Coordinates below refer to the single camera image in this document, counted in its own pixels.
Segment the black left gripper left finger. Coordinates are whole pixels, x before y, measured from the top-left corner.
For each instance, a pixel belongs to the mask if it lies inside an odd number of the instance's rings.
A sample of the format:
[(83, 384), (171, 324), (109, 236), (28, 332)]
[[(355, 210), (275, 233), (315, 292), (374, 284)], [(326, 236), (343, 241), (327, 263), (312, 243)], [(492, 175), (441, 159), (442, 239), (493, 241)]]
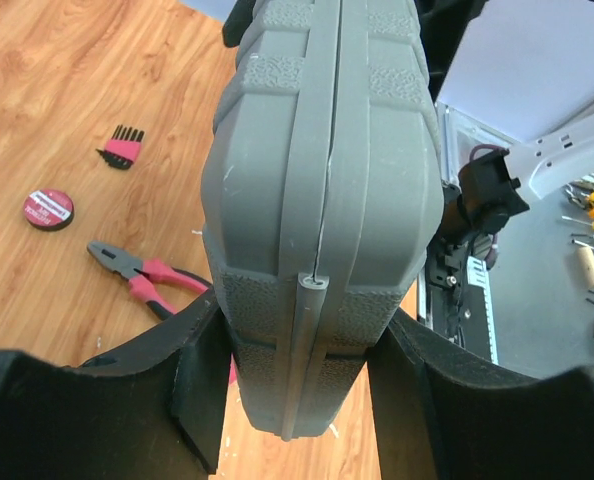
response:
[(231, 349), (212, 292), (78, 367), (0, 350), (0, 479), (205, 479)]

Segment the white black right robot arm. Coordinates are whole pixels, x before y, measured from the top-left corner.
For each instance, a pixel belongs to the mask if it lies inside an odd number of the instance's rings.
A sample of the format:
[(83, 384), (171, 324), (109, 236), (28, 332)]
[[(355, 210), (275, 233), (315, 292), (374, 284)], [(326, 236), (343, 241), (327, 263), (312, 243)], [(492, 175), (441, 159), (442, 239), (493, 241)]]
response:
[(433, 98), (511, 138), (467, 162), (436, 238), (499, 232), (594, 170), (594, 1), (419, 1)]

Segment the grey plastic tool case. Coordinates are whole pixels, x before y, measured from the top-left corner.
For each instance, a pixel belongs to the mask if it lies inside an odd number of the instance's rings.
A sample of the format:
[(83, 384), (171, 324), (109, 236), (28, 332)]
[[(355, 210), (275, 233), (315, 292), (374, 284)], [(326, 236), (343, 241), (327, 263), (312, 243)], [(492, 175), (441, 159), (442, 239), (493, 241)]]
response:
[(203, 241), (251, 424), (321, 435), (426, 259), (441, 138), (411, 1), (239, 1)]

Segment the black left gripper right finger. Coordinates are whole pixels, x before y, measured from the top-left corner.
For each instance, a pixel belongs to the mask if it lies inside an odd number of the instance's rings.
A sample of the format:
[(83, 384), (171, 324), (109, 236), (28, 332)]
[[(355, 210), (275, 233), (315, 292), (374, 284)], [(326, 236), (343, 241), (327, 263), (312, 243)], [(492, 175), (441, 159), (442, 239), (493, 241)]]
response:
[(384, 479), (594, 479), (594, 365), (537, 380), (398, 310), (368, 373)]

